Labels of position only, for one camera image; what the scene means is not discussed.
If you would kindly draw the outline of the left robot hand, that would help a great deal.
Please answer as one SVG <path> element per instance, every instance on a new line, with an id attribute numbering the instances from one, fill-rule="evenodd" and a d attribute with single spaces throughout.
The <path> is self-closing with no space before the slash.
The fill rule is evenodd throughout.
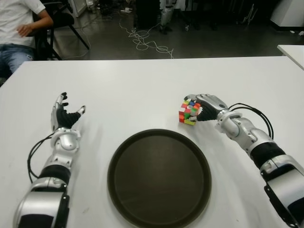
<path id="1" fill-rule="evenodd" d="M 68 106 L 67 92 L 61 93 L 56 99 L 51 112 L 51 129 L 55 132 L 59 128 L 71 129 L 79 118 L 86 112 L 86 106 L 83 105 L 78 111 L 68 113 L 65 109 Z"/>

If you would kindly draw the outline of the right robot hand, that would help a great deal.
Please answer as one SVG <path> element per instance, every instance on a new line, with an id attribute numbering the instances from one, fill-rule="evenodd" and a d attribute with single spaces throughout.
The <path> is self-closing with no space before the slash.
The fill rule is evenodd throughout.
<path id="1" fill-rule="evenodd" d="M 199 103 L 202 108 L 197 116 L 189 118 L 191 122 L 217 120 L 219 114 L 226 114 L 229 112 L 229 107 L 215 95 L 191 94 L 184 97 L 184 101 L 189 99 Z"/>

